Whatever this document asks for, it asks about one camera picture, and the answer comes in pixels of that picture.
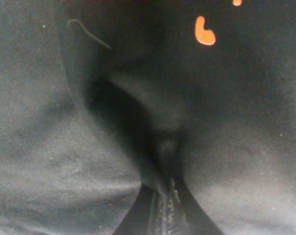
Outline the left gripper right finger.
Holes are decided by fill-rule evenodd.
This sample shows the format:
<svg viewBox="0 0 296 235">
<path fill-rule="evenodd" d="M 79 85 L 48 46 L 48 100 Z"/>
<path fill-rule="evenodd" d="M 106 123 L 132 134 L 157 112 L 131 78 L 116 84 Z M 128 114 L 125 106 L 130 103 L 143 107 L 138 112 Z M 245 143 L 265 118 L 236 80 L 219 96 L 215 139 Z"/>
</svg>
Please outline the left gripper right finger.
<svg viewBox="0 0 296 235">
<path fill-rule="evenodd" d="M 223 235 L 224 232 L 211 220 L 191 194 L 182 179 L 174 178 L 175 189 L 181 201 L 185 218 L 192 235 Z"/>
</svg>

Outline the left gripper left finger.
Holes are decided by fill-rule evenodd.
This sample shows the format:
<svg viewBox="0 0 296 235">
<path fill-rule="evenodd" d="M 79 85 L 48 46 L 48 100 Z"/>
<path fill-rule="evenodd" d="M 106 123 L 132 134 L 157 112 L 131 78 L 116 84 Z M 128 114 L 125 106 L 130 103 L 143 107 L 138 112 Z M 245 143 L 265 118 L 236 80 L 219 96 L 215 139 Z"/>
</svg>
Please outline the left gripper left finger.
<svg viewBox="0 0 296 235">
<path fill-rule="evenodd" d="M 118 235 L 151 235 L 156 192 L 142 184 L 134 204 L 117 228 Z"/>
</svg>

